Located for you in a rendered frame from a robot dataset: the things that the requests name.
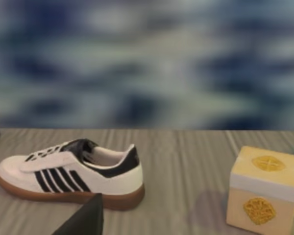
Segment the table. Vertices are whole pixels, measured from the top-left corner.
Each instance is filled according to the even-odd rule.
[[[75,138],[116,150],[135,143],[140,153],[146,197],[133,211],[105,210],[104,235],[252,235],[225,223],[240,148],[294,154],[294,132],[2,129],[0,161]],[[24,201],[0,188],[0,235],[50,235],[79,207]]]

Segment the shoe sole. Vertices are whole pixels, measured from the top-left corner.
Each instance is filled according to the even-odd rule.
[[[18,188],[0,177],[0,186],[8,193],[21,199],[40,202],[71,202],[84,204],[93,198],[96,193],[92,192],[64,192],[64,193],[41,193],[31,192]],[[142,185],[138,190],[124,195],[102,195],[103,207],[116,211],[127,211],[137,207],[145,196],[145,187]]]

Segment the white shoe with black stripes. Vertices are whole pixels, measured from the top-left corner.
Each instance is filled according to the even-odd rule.
[[[112,210],[132,209],[145,195],[135,145],[117,152],[88,139],[4,159],[0,185],[15,196],[34,201],[85,203],[102,193],[104,207]]]

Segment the black shoe tongue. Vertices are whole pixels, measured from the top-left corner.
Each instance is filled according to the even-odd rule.
[[[64,145],[60,152],[70,151],[72,152],[78,160],[82,160],[84,152],[92,153],[93,149],[98,146],[96,143],[89,139],[77,139]]]

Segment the blue patterned wall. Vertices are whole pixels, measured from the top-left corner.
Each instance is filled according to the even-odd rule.
[[[1,0],[0,125],[294,130],[294,0]]]

